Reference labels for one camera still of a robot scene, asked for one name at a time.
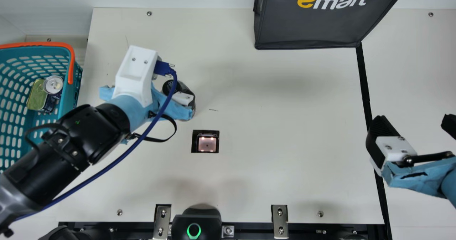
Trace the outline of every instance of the can lid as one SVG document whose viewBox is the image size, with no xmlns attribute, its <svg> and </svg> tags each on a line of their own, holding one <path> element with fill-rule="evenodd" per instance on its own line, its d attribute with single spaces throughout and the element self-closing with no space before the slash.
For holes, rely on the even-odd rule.
<svg viewBox="0 0 456 240">
<path fill-rule="evenodd" d="M 57 94 L 63 88 L 63 79 L 57 75 L 52 75 L 44 80 L 44 91 L 53 95 Z"/>
<path fill-rule="evenodd" d="M 47 93 L 43 89 L 44 79 L 37 79 L 31 87 L 27 108 L 40 111 L 46 104 Z"/>
</svg>

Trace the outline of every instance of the table surface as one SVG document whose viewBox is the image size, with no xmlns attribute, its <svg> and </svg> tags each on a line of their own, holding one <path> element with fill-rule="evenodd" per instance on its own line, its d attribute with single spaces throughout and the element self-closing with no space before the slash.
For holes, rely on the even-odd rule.
<svg viewBox="0 0 456 240">
<path fill-rule="evenodd" d="M 456 113 L 456 11 L 434 14 L 393 9 L 363 42 L 373 115 L 386 115 L 420 154 L 456 151 L 440 129 L 443 115 Z M 259 51 L 253 42 L 249 9 L 94 9 L 78 103 L 101 104 L 98 87 L 114 84 L 128 46 L 137 45 L 176 65 L 197 113 L 178 122 L 170 141 L 142 143 L 56 207 L 14 224 L 14 237 L 33 224 L 28 234 L 37 238 L 56 221 L 152 221 L 156 204 L 172 204 L 174 216 L 206 203 L 233 222 L 270 222 L 270 206 L 287 204 L 292 223 L 383 223 L 355 50 Z M 192 154 L 194 129 L 220 131 L 220 153 Z M 160 122 L 150 136 L 172 131 Z M 456 232 L 448 201 L 392 188 L 387 197 L 394 238 Z"/>
</svg>

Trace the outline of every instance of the orange basket handle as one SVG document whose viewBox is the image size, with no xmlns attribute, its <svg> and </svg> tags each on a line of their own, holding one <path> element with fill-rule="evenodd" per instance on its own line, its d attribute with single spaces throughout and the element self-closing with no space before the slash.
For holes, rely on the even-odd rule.
<svg viewBox="0 0 456 240">
<path fill-rule="evenodd" d="M 68 84 L 73 84 L 73 69 L 74 69 L 74 50 L 73 47 L 63 42 L 22 42 L 0 45 L 0 49 L 4 48 L 17 48 L 17 47 L 31 47 L 31 46 L 52 46 L 64 47 L 70 51 L 70 63 L 68 64 L 67 81 Z"/>
</svg>

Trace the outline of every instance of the green light ring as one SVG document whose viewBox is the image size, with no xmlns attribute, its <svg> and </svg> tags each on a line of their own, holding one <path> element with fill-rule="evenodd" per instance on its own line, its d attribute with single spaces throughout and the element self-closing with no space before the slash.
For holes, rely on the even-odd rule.
<svg viewBox="0 0 456 240">
<path fill-rule="evenodd" d="M 198 234 L 196 236 L 193 236 L 192 234 L 190 234 L 190 227 L 193 225 L 196 225 L 198 227 Z M 190 240 L 198 239 L 200 234 L 201 234 L 201 227 L 197 223 L 192 223 L 187 227 L 187 235 L 190 238 Z"/>
</svg>

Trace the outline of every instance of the black base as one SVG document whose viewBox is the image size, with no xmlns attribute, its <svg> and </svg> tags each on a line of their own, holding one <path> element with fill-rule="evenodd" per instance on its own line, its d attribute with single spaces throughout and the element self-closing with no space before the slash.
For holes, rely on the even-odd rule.
<svg viewBox="0 0 456 240">
<path fill-rule="evenodd" d="M 70 230 L 80 231 L 98 229 L 112 229 L 111 240 L 139 240 L 152 239 L 153 222 L 60 222 L 59 226 L 66 225 Z M 233 240 L 273 240 L 272 223 L 223 223 L 234 226 Z M 357 235 L 369 240 L 383 240 L 383 224 L 300 224 L 290 223 L 289 240 L 339 240 L 356 231 Z"/>
</svg>

